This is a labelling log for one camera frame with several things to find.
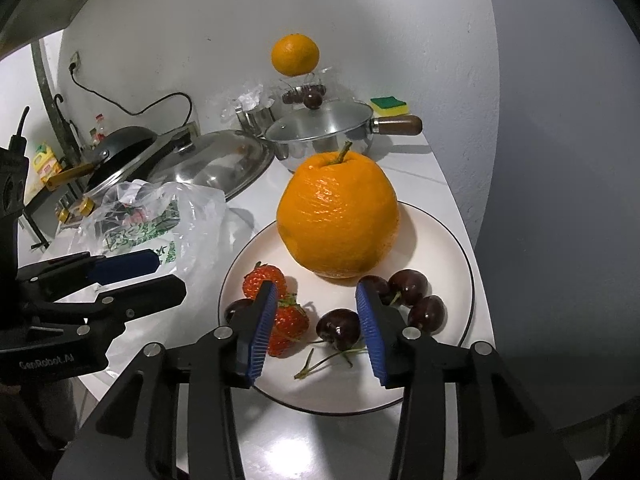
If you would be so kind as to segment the strawberry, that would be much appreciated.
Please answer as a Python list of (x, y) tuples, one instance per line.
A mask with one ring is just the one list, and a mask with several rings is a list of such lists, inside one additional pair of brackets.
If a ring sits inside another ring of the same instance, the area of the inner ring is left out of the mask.
[(307, 311), (293, 294), (278, 302), (268, 344), (268, 356), (284, 358), (304, 339), (309, 330)]
[(263, 282), (270, 282), (276, 286), (278, 299), (283, 300), (288, 296), (288, 284), (282, 271), (269, 263), (258, 261), (254, 269), (243, 278), (242, 292), (248, 299), (255, 299)]

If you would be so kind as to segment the dark cherry with stem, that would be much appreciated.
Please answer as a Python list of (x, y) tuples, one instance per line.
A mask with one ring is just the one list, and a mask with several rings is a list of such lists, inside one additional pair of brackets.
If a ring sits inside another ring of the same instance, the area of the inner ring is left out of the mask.
[(304, 366), (294, 375), (296, 380), (307, 378), (335, 358), (341, 358), (352, 366), (350, 358), (366, 352), (362, 342), (360, 317), (353, 310), (341, 308), (326, 313), (316, 325), (316, 334), (332, 351), (313, 363), (314, 349), (311, 349)]

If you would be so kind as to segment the large orange with stem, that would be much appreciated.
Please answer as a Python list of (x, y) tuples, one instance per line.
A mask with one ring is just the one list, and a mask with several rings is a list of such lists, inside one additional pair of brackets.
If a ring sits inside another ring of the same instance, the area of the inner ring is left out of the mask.
[(349, 141), (304, 160), (277, 209), (278, 233), (291, 257), (332, 280), (371, 271), (392, 249), (399, 225), (393, 185)]

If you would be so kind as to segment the white plate with dark rim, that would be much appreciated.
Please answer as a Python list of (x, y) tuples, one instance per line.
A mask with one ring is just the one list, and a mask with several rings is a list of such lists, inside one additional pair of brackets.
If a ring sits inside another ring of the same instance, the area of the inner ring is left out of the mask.
[[(462, 344), (475, 302), (469, 258), (437, 218), (406, 203), (399, 211), (395, 245), (370, 273), (390, 278), (408, 269), (425, 276), (428, 293), (444, 304), (434, 338), (450, 346)], [(255, 382), (260, 393), (293, 410), (320, 415), (367, 413), (400, 401), (401, 390), (384, 388), (372, 372), (359, 329), (356, 280), (332, 281), (304, 269), (288, 253), (275, 224), (255, 235), (231, 263), (218, 298), (221, 323), (228, 322), (232, 304), (243, 299), (243, 282), (256, 263), (278, 268), (305, 311), (286, 318), (297, 337), (265, 360)]]

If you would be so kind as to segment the yellow detergent bottle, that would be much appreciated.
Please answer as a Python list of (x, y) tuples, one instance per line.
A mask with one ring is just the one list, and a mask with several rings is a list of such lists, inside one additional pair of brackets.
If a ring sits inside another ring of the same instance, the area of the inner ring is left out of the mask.
[(50, 177), (54, 177), (63, 171), (62, 165), (54, 151), (47, 143), (40, 143), (32, 156), (32, 166), (42, 184), (46, 184)]

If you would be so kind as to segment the oil bottle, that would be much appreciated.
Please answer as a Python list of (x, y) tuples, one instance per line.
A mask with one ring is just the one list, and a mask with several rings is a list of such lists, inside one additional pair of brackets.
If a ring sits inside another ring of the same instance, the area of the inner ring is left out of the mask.
[(96, 130), (96, 128), (92, 128), (90, 130), (90, 136), (91, 136), (91, 145), (97, 146), (100, 143), (98, 130)]

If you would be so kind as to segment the black umbrella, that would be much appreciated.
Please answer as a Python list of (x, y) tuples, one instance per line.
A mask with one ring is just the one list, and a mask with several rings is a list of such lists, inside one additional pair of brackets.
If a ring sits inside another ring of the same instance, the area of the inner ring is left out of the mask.
[(75, 133), (73, 132), (72, 126), (70, 125), (70, 122), (68, 122), (65, 119), (64, 114), (61, 110), (61, 104), (63, 102), (64, 102), (64, 98), (59, 93), (57, 93), (53, 97), (53, 106), (55, 110), (56, 119), (60, 124), (60, 126), (58, 127), (58, 130), (60, 130), (60, 136), (61, 136), (60, 143), (65, 153), (65, 156), (70, 162), (70, 164), (72, 166), (77, 166), (82, 162), (81, 149), (76, 140), (76, 136), (75, 136)]

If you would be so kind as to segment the grey refrigerator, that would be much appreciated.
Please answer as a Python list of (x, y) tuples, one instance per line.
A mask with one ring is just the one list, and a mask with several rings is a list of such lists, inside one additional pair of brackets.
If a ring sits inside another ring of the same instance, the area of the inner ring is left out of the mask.
[(613, 0), (491, 0), (497, 151), (476, 245), (497, 347), (553, 426), (639, 392), (639, 44)]

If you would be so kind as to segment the steel condiment cups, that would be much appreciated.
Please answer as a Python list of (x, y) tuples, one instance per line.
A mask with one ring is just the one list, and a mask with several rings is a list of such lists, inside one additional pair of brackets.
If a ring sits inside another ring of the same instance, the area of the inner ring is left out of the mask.
[(252, 136), (262, 136), (276, 121), (270, 107), (256, 106), (251, 110), (244, 110), (238, 104), (234, 111), (241, 129)]

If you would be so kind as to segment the small steel saucepan with lid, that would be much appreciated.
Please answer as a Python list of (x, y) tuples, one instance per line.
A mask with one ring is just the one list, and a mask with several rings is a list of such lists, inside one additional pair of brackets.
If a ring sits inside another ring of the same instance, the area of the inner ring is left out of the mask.
[(411, 114), (376, 117), (370, 105), (358, 101), (325, 101), (318, 91), (303, 97), (303, 107), (278, 119), (265, 132), (277, 159), (294, 172), (308, 157), (349, 151), (367, 155), (377, 136), (418, 136), (422, 120)]

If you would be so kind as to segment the crumpled clear plastic bag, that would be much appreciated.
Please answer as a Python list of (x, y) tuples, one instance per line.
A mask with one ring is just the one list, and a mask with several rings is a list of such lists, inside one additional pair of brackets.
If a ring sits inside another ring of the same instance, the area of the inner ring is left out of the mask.
[(273, 88), (262, 82), (241, 84), (221, 93), (219, 116), (223, 122), (230, 122), (237, 108), (242, 112), (252, 112), (273, 106), (274, 102), (276, 94)]

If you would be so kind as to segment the green yellow sponge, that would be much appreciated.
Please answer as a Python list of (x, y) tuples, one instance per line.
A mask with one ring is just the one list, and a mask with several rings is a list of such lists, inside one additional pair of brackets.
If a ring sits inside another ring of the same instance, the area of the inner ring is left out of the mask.
[(410, 108), (407, 102), (396, 99), (394, 96), (380, 96), (371, 98), (370, 107), (378, 117), (396, 117), (408, 115)]

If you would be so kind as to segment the clear glass container with cherries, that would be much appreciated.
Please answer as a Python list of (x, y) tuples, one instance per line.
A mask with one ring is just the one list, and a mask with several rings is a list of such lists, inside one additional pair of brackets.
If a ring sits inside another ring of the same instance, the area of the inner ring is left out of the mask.
[(337, 79), (330, 70), (305, 75), (281, 77), (276, 82), (276, 95), (283, 105), (306, 106), (313, 110), (336, 96)]

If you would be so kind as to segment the orange on glass container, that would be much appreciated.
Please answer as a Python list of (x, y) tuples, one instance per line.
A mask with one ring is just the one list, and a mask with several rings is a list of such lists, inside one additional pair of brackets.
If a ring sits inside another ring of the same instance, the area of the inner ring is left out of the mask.
[(278, 73), (297, 77), (314, 71), (320, 61), (320, 49), (308, 36), (291, 34), (273, 45), (270, 58)]

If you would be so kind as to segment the white wall socket left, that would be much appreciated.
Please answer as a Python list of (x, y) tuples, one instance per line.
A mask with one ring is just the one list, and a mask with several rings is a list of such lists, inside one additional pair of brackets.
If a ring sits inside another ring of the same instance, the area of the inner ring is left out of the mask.
[(80, 65), (80, 56), (78, 52), (74, 52), (70, 58), (70, 64), (68, 64), (68, 70), (73, 75), (77, 72)]

